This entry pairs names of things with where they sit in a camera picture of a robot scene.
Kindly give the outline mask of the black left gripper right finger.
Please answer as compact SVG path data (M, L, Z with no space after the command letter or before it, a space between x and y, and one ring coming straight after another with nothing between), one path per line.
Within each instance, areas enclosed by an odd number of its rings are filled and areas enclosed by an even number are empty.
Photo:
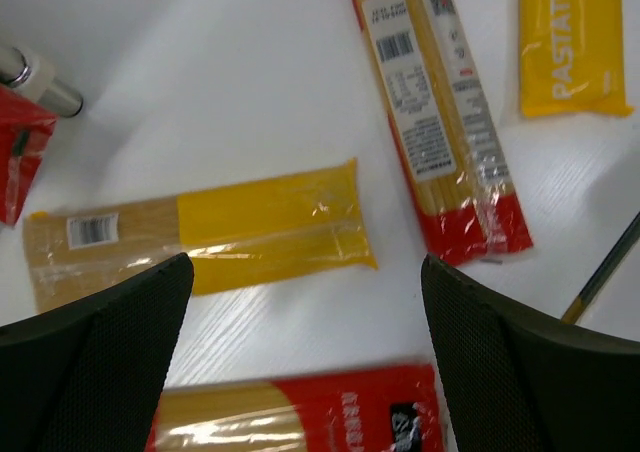
M563 323L432 255L421 287L458 450L638 450L638 342Z

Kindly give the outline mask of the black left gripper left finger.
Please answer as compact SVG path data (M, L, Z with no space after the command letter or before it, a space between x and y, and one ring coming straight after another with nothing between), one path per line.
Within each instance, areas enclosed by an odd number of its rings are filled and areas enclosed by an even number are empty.
M2 327L2 450L144 450L193 281L180 253Z

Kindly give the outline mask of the red pasta bag label side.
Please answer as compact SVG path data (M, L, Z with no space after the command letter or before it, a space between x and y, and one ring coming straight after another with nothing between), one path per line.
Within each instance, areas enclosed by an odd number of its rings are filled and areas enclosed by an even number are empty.
M533 246L454 0L352 0L428 251Z

